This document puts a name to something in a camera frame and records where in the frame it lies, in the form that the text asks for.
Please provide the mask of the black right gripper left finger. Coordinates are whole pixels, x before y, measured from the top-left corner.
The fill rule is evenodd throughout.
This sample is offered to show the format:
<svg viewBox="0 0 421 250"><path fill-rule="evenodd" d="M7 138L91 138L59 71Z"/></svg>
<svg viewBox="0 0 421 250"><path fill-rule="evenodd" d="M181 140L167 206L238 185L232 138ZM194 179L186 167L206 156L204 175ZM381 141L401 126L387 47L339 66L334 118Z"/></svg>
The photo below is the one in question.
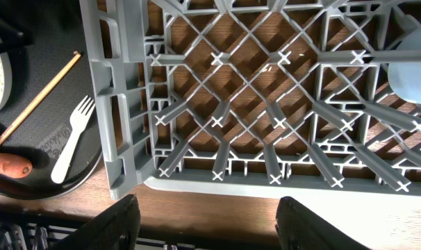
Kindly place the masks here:
<svg viewBox="0 0 421 250"><path fill-rule="evenodd" d="M134 250L140 230L140 209L135 195L114 205L53 245L57 250Z"/></svg>

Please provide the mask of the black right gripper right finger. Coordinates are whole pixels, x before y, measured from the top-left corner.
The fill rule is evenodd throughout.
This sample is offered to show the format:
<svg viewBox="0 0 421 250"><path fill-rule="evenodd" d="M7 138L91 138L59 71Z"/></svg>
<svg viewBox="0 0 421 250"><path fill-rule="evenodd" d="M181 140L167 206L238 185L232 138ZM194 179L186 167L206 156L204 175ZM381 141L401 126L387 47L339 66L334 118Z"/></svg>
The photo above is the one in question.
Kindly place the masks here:
<svg viewBox="0 0 421 250"><path fill-rule="evenodd" d="M292 197L280 199L275 228L282 249L366 248Z"/></svg>

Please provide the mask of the blue bowl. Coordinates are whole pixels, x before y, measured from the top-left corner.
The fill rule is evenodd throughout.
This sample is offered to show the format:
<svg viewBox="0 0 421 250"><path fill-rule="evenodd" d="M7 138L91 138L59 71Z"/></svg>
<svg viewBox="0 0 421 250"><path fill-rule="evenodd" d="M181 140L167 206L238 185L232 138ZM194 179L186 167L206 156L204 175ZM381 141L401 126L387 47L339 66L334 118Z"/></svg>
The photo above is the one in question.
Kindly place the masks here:
<svg viewBox="0 0 421 250"><path fill-rule="evenodd" d="M421 50L421 28L407 35L397 50ZM421 62L392 62L388 65L388 82L401 99L421 104Z"/></svg>

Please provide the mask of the grey dishwasher rack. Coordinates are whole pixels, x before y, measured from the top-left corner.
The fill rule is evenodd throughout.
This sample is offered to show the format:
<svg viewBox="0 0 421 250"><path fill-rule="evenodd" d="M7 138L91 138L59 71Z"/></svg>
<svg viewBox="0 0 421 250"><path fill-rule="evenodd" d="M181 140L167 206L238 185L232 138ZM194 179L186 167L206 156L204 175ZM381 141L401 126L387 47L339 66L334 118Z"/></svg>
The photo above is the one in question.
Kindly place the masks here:
<svg viewBox="0 0 421 250"><path fill-rule="evenodd" d="M82 1L110 195L421 197L421 1Z"/></svg>

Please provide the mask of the white plastic fork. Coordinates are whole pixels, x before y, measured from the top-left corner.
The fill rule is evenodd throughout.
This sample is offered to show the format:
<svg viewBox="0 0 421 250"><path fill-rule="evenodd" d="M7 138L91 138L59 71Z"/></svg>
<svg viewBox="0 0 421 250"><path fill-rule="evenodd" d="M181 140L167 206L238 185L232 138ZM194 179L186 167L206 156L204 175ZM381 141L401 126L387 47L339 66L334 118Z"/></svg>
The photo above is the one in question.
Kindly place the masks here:
<svg viewBox="0 0 421 250"><path fill-rule="evenodd" d="M61 184L65 180L78 140L86 129L94 109L94 99L87 95L73 110L69 118L72 132L51 172L51 180L54 183Z"/></svg>

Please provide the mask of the orange carrot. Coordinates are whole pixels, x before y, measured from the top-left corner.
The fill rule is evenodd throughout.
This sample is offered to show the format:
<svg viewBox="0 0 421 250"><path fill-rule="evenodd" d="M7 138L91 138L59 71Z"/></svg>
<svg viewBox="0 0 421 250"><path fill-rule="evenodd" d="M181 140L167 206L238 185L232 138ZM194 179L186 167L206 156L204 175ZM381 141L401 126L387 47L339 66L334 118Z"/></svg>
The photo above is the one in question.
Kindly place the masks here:
<svg viewBox="0 0 421 250"><path fill-rule="evenodd" d="M0 153L0 174L9 178L24 178L32 170L30 160L10 153Z"/></svg>

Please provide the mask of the wooden chopstick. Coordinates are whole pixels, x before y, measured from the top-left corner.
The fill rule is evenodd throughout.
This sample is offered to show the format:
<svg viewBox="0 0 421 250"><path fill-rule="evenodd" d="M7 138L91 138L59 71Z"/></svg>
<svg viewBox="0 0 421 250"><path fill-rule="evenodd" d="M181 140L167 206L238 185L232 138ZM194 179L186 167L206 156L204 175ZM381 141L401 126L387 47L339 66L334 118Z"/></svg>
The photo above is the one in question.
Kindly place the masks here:
<svg viewBox="0 0 421 250"><path fill-rule="evenodd" d="M47 83L47 85L36 95L10 126L0 135L0 146L19 128L25 119L37 108L47 95L57 86L65 75L75 66L82 57L79 51L74 52L74 57Z"/></svg>

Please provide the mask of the round black serving tray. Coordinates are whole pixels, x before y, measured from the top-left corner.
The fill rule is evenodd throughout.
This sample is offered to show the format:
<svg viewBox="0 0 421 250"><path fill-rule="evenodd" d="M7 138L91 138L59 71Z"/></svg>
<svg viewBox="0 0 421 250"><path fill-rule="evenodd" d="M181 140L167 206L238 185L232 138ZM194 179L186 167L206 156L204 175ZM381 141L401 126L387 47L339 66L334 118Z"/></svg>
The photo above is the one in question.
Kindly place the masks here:
<svg viewBox="0 0 421 250"><path fill-rule="evenodd" d="M0 146L31 161L31 173L19 179L0 174L0 194L35 200L59 197L82 185L100 163L97 118L81 134L65 180L51 172L72 132L69 117L81 100L94 94L78 1L0 1L0 18L21 31L30 44L8 52L13 84L0 110L0 135L48 82L74 57L80 60Z"/></svg>

